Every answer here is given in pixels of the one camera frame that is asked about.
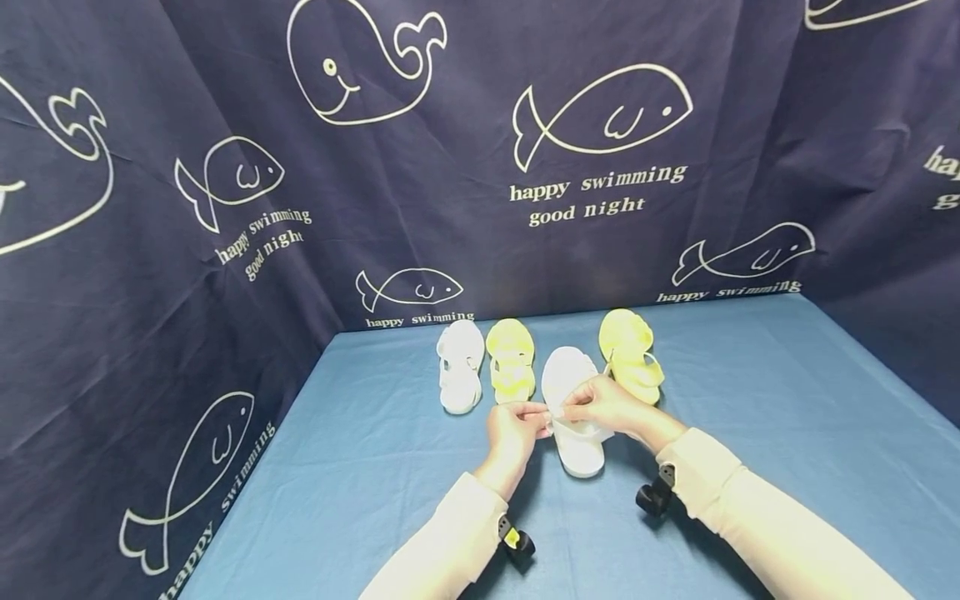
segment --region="white line drawing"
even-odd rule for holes
[[[54,141],[60,144],[62,148],[71,155],[79,158],[80,160],[85,160],[86,162],[98,162],[102,158],[107,163],[107,187],[103,194],[100,195],[100,198],[93,203],[93,205],[86,208],[80,214],[57,225],[56,227],[49,228],[18,242],[13,242],[6,246],[0,246],[0,256],[2,256],[10,252],[23,250],[28,246],[42,242],[43,240],[54,237],[55,235],[59,235],[64,231],[79,225],[103,208],[113,191],[113,157],[110,155],[107,142],[104,141],[104,138],[100,132],[101,128],[105,129],[107,127],[107,118],[104,116],[103,111],[100,110],[100,105],[98,105],[96,101],[90,97],[88,93],[86,93],[86,91],[80,89],[79,87],[74,87],[70,90],[69,98],[64,98],[57,95],[50,96],[50,98],[47,99],[47,110],[50,112],[51,119],[56,124],[58,129],[60,129],[61,133],[65,133],[69,138],[74,139],[76,139],[74,137],[76,133],[81,133],[84,135],[93,146],[93,149],[89,152],[77,150],[64,138],[60,137],[57,132],[47,125],[47,123],[43,120],[43,117],[41,117],[34,110],[34,108],[30,106],[30,103],[27,101],[27,99],[24,98],[23,95],[20,94],[20,92],[18,92],[16,88],[13,87],[13,85],[3,77],[0,77],[0,87],[10,92],[11,96],[13,96],[13,98],[19,102],[28,113],[30,113],[30,116],[33,117],[36,123],[40,125],[40,128],[43,129],[50,137],[54,139]],[[68,125],[64,125],[63,121],[60,119],[60,114],[58,111],[64,107],[76,109],[77,102],[80,99],[87,100],[93,106],[95,114],[87,117],[86,125],[81,125],[80,123],[70,123]],[[0,212],[3,211],[5,202],[14,197],[13,193],[20,192],[24,188],[29,189],[29,182],[26,180],[17,180],[13,183],[0,182]]]
[[[7,193],[18,192],[25,187],[27,187],[27,182],[24,180],[15,181],[9,185],[0,183],[0,214],[3,214],[3,202],[7,199]]]
[[[210,462],[214,466],[217,466],[221,462],[223,462],[224,458],[227,456],[227,454],[229,454],[227,463],[223,465],[223,467],[220,469],[220,472],[216,475],[216,477],[213,479],[210,485],[208,485],[206,489],[203,492],[201,492],[192,502],[190,502],[189,504],[187,504],[182,508],[175,510],[174,507],[171,506],[171,501],[173,498],[174,489],[176,488],[176,485],[177,485],[177,477],[180,474],[180,467],[183,466],[183,460],[184,458],[188,457],[188,454],[189,454],[189,458],[192,458],[195,460],[202,460],[202,458],[205,456],[203,452],[198,450],[200,449],[202,444],[207,444],[207,442],[197,440],[197,444],[196,446],[194,446],[194,441],[195,441],[194,439],[197,436],[197,432],[200,430],[201,426],[204,425],[207,417],[210,415],[213,409],[221,405],[223,405],[225,408],[220,411],[220,414],[227,414],[232,419],[236,419],[237,415],[239,415],[240,417],[246,417],[246,419],[243,420],[243,431],[240,433],[240,437],[237,440],[237,443],[234,444],[232,426],[230,423],[227,424],[227,434],[228,434],[227,450],[225,450],[225,452],[219,457],[217,456],[217,450],[216,450],[218,438],[217,437],[213,438]],[[244,436],[247,435],[247,427],[250,425],[250,419],[252,415],[253,415],[253,395],[252,394],[248,394],[246,392],[230,392],[229,394],[224,394],[223,396],[220,396],[219,398],[214,400],[214,402],[210,404],[209,408],[206,409],[206,412],[204,412],[204,415],[200,417],[200,420],[197,421],[197,424],[194,426],[193,431],[190,433],[190,437],[186,441],[186,445],[183,447],[183,451],[180,453],[180,458],[177,460],[177,466],[174,468],[174,474],[170,479],[170,485],[167,487],[166,508],[164,509],[163,515],[156,518],[150,518],[150,517],[138,515],[131,509],[127,509],[127,511],[124,513],[123,521],[120,524],[120,534],[117,538],[117,544],[120,548],[120,552],[125,557],[130,559],[140,560],[140,568],[143,570],[145,574],[149,576],[159,575],[160,573],[163,573],[168,568],[170,568],[170,556],[169,556],[169,545],[168,545],[168,534],[169,534],[170,523],[177,520],[181,516],[185,515],[193,507],[197,506],[197,504],[199,504],[201,500],[206,498],[206,495],[209,494],[210,491],[213,490],[213,488],[218,483],[220,483],[220,480],[223,479],[224,475],[227,473],[227,469],[229,468],[230,463],[233,462],[233,458],[236,456],[237,451],[240,449],[241,444],[243,444],[243,439],[244,439]],[[162,528],[163,543],[162,543],[162,559],[161,559],[160,566],[153,566],[152,561],[147,558],[147,554],[151,553],[151,548],[145,547],[142,550],[134,550],[133,548],[130,548],[130,546],[127,544],[127,527],[130,523],[133,523],[136,525],[143,525],[146,527],[160,526]]]
[[[387,277],[379,288],[370,283],[366,271],[361,271],[353,284],[363,307],[371,313],[381,298],[397,304],[439,304],[464,292],[456,279],[436,269],[403,269]]]
[[[806,0],[806,8],[805,8],[805,11],[804,11],[804,24],[806,25],[806,28],[807,28],[808,30],[810,30],[810,31],[825,31],[825,30],[829,30],[829,29],[840,29],[840,28],[842,28],[842,27],[850,27],[851,25],[859,25],[860,23],[866,23],[866,22],[868,22],[868,21],[873,21],[873,20],[875,20],[875,19],[879,19],[879,18],[881,18],[881,17],[888,16],[888,15],[890,15],[890,14],[896,14],[897,12],[907,11],[907,10],[912,9],[912,8],[914,8],[914,7],[918,7],[918,6],[920,6],[921,4],[924,4],[924,3],[926,3],[926,2],[929,2],[929,0],[911,0],[910,2],[907,2],[907,3],[905,3],[905,4],[901,4],[901,5],[899,5],[899,6],[895,6],[895,7],[891,8],[891,9],[887,9],[887,10],[885,10],[885,11],[872,12],[872,13],[869,13],[869,14],[864,14],[864,15],[862,15],[862,16],[858,16],[858,17],[854,17],[854,18],[847,18],[847,19],[843,19],[843,20],[840,20],[840,21],[816,23],[816,22],[814,22],[813,19],[817,18],[818,16],[820,16],[820,15],[822,15],[822,14],[826,14],[826,13],[832,11],[833,9],[835,9],[835,8],[837,7],[837,5],[839,5],[840,3],[844,2],[844,0],[833,0],[833,2],[830,2],[829,4],[827,4],[826,6],[820,8],[820,9],[812,9],[812,8],[810,8],[810,2],[811,2],[811,1],[812,1],[812,0]]]
[[[636,75],[645,75],[650,73],[658,73],[666,77],[674,86],[676,86],[677,90],[680,92],[680,96],[684,104],[683,108],[680,108],[680,109],[677,109],[672,105],[667,105],[660,108],[660,116],[664,118],[669,117],[672,114],[675,114],[676,116],[672,121],[670,121],[660,129],[658,129],[657,131],[653,133],[648,133],[639,139],[627,141],[626,143],[613,144],[608,148],[587,148],[585,146],[577,146],[574,144],[569,144],[567,142],[564,142],[560,138],[558,138],[551,131],[554,125],[561,119],[561,117],[564,116],[564,113],[567,111],[568,108],[573,106],[573,104],[576,103],[584,94],[591,91],[598,85],[608,82],[613,78],[624,76],[627,74],[632,74],[636,76]],[[523,90],[523,93],[520,94],[520,97],[516,100],[516,104],[514,105],[513,119],[514,119],[514,133],[516,133],[516,142],[514,144],[514,162],[516,163],[516,166],[519,167],[520,171],[523,171],[524,173],[526,173],[527,169],[530,167],[530,161],[533,160],[534,154],[537,153],[537,148],[540,147],[540,143],[543,141],[544,138],[549,139],[554,144],[560,146],[561,148],[565,148],[571,152],[576,152],[584,155],[608,155],[616,152],[622,152],[624,150],[627,150],[628,148],[633,148],[634,146],[639,146],[644,142],[648,142],[651,139],[654,139],[655,137],[658,137],[660,135],[663,135],[666,132],[669,132],[674,127],[676,127],[681,121],[683,121],[687,117],[687,115],[693,112],[693,99],[690,98],[690,92],[686,89],[686,84],[684,84],[684,81],[680,79],[680,76],[678,76],[676,73],[666,68],[665,66],[661,66],[659,64],[653,64],[649,62],[631,64],[629,66],[619,68],[611,73],[608,73],[607,75],[604,75],[600,79],[597,79],[593,83],[587,85],[586,87],[581,89],[579,92],[577,92],[576,95],[573,96],[573,98],[570,98],[570,100],[557,112],[557,114],[553,116],[552,119],[550,119],[550,122],[547,123],[546,125],[543,124],[543,120],[542,118],[540,118],[540,114],[537,111],[537,105],[534,103],[533,93],[534,93],[534,87],[532,85],[528,86],[525,90]],[[526,110],[529,111],[530,113],[529,116],[532,117],[532,120],[537,125],[537,129],[535,131],[529,132],[529,134],[537,136],[537,141],[534,142],[533,147],[530,149],[529,153],[526,154],[526,156],[521,155],[520,141],[524,137],[526,137],[528,133],[521,131],[520,125],[517,122],[517,115],[519,114],[521,108],[526,108]],[[616,140],[617,142],[619,142],[620,140],[623,140],[628,136],[630,136],[630,134],[633,133],[634,130],[636,129],[637,124],[641,122],[641,118],[643,116],[644,110],[646,109],[646,107],[640,107],[640,109],[636,112],[636,117],[633,120],[633,124],[629,128],[627,128],[625,131],[623,132],[612,131],[611,127],[612,127],[613,119],[618,114],[620,114],[620,112],[623,111],[625,108],[626,108],[625,106],[621,105],[619,108],[614,110],[613,113],[610,115],[610,117],[607,119],[607,123],[604,126],[604,136],[607,137],[608,139]]]
[[[403,58],[408,54],[413,54],[414,56],[417,57],[416,70],[414,70],[413,73],[408,73],[404,71],[402,68],[400,68],[396,64],[396,62],[394,62],[394,58],[391,56],[390,51],[387,50],[387,46],[383,42],[383,36],[380,34],[379,28],[377,28],[376,23],[373,21],[373,18],[370,16],[370,13],[367,12],[367,9],[363,8],[363,6],[359,2],[357,2],[357,0],[342,0],[342,1],[350,3],[356,10],[360,11],[360,13],[364,16],[364,18],[367,19],[367,22],[370,24],[373,34],[376,36],[376,41],[380,45],[380,52],[383,53],[383,56],[387,60],[387,63],[394,70],[394,72],[397,73],[400,77],[408,81],[415,81],[420,78],[420,75],[422,75],[424,66],[426,67],[426,77],[423,80],[423,88],[420,90],[420,93],[418,94],[418,96],[412,102],[410,102],[407,106],[398,108],[386,114],[380,114],[380,115],[376,115],[366,119],[353,119],[353,120],[339,120],[337,118],[331,118],[334,115],[336,115],[338,112],[340,112],[340,110],[347,104],[347,101],[349,100],[351,94],[354,94],[360,91],[360,85],[359,84],[351,85],[345,82],[343,77],[339,73],[339,68],[336,60],[334,60],[332,57],[325,57],[323,60],[324,73],[326,74],[327,77],[336,79],[337,84],[343,88],[344,95],[341,98],[340,103],[333,108],[321,109],[317,107],[316,104],[314,104],[314,101],[313,99],[310,98],[310,95],[307,93],[306,88],[303,87],[303,81],[300,79],[300,73],[297,70],[297,62],[294,60],[294,53],[291,46],[294,22],[297,20],[297,16],[300,14],[300,11],[303,10],[303,8],[307,4],[309,4],[310,2],[313,2],[313,0],[300,0],[297,3],[297,5],[294,7],[293,12],[290,13],[290,19],[287,21],[287,56],[290,59],[290,67],[294,71],[294,77],[297,79],[297,85],[300,87],[300,91],[303,93],[303,97],[306,98],[306,101],[310,104],[310,107],[313,109],[313,111],[317,113],[317,116],[319,116],[320,118],[322,118],[323,120],[325,120],[327,123],[331,125],[341,125],[341,126],[365,125],[368,123],[376,123],[378,121],[386,121],[387,119],[396,117],[415,107],[417,104],[420,103],[420,100],[423,99],[423,96],[426,95],[427,90],[430,89],[430,83],[433,81],[433,53],[431,52],[431,48],[433,46],[438,46],[442,50],[446,49],[446,23],[444,22],[444,18],[440,16],[439,13],[431,11],[425,14],[423,18],[420,20],[420,22],[417,23],[416,25],[413,23],[400,23],[399,25],[396,26],[396,29],[394,29],[394,50],[396,51],[396,55],[400,58]],[[420,48],[417,48],[416,46],[404,46],[402,48],[400,47],[399,37],[403,31],[410,30],[416,34],[419,34],[422,32],[423,26],[430,21],[434,21],[440,26],[440,29],[443,32],[440,37],[431,37],[424,45],[423,50],[421,50]],[[311,57],[309,61],[306,61],[306,63],[312,66],[316,62]]]
[[[711,259],[704,257],[706,242],[707,240],[701,240],[681,253],[677,270],[671,277],[674,286],[679,286],[688,277],[701,270],[717,276],[737,279],[765,276],[794,258],[817,249],[813,232],[806,226],[792,222],[774,225],[749,242],[717,254]],[[751,256],[754,260],[750,263],[750,270],[747,271],[744,268],[744,261]]]
[[[217,151],[225,148],[227,144],[236,144],[238,146],[237,150],[239,150],[238,154],[246,159],[249,159],[250,156],[257,156],[264,159],[266,163],[264,165],[266,167],[266,174],[268,177],[272,177],[273,182],[265,187],[262,187],[259,191],[256,191],[252,194],[246,194],[246,190],[256,189],[260,186],[260,167],[258,165],[254,165],[252,170],[256,177],[252,182],[244,182],[244,169],[247,168],[248,165],[241,162],[237,165],[235,177],[237,189],[244,192],[240,199],[225,200],[222,198],[221,196],[226,196],[227,192],[231,191],[228,189],[217,190],[219,195],[214,193],[214,191],[210,189],[210,159]],[[277,162],[276,158],[267,152],[263,146],[241,135],[231,135],[230,137],[222,139],[207,151],[206,157],[204,158],[203,183],[200,183],[195,177],[190,175],[190,172],[186,169],[186,167],[183,166],[183,163],[180,161],[179,157],[177,158],[176,162],[174,162],[174,180],[177,182],[177,188],[180,190],[180,193],[183,195],[183,197],[190,201],[190,203],[193,205],[194,213],[197,215],[197,221],[200,221],[200,224],[204,226],[204,228],[214,233],[220,233],[220,224],[217,222],[217,213],[214,208],[214,201],[220,204],[226,204],[228,206],[246,204],[252,200],[256,200],[264,194],[269,194],[270,192],[274,191],[276,187],[280,185],[280,182],[283,181],[283,176],[285,173],[286,171],[284,171],[280,163]],[[187,181],[192,184],[195,190],[194,194],[188,192],[186,187],[184,187],[184,184]]]

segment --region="human hand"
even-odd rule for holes
[[[487,417],[490,454],[473,475],[509,502],[527,469],[534,442],[550,436],[550,414],[540,402],[507,402]]]
[[[564,418],[591,420],[605,429],[625,433],[654,454],[679,438],[686,425],[637,399],[605,375],[596,375],[564,400]]]

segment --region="shoe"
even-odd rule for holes
[[[478,373],[483,363],[483,334],[473,321],[455,321],[441,332],[437,355],[441,405],[451,415],[470,412],[483,394]]]
[[[608,374],[627,392],[643,402],[660,401],[663,369],[648,350],[654,344],[654,332],[634,311],[617,308],[600,323],[600,351],[607,360]]]
[[[604,466],[603,442],[613,432],[591,421],[562,417],[564,400],[581,383],[597,374],[589,356],[570,346],[557,348],[547,358],[540,379],[543,400],[552,416],[550,427],[564,470],[573,477],[593,477]]]
[[[497,404],[530,399],[537,389],[534,377],[534,339],[516,319],[496,322],[487,334],[491,357],[491,384]]]

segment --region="human arm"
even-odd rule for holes
[[[911,598],[860,548],[744,467],[722,444],[633,398],[607,377],[581,386],[564,415],[594,420],[673,465],[687,514],[725,540],[777,598]]]
[[[494,406],[487,419],[490,453],[460,476],[434,515],[380,569],[361,600],[456,598],[487,566],[499,519],[526,471],[534,442],[545,438],[546,405]]]

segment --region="yellow sandal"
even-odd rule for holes
[[[534,377],[534,339],[516,319],[504,319],[487,334],[491,356],[491,383],[497,404],[530,399],[537,388]]]
[[[654,344],[654,332],[634,311],[617,308],[600,323],[600,351],[607,359],[605,374],[643,402],[660,401],[663,368],[648,350]]]

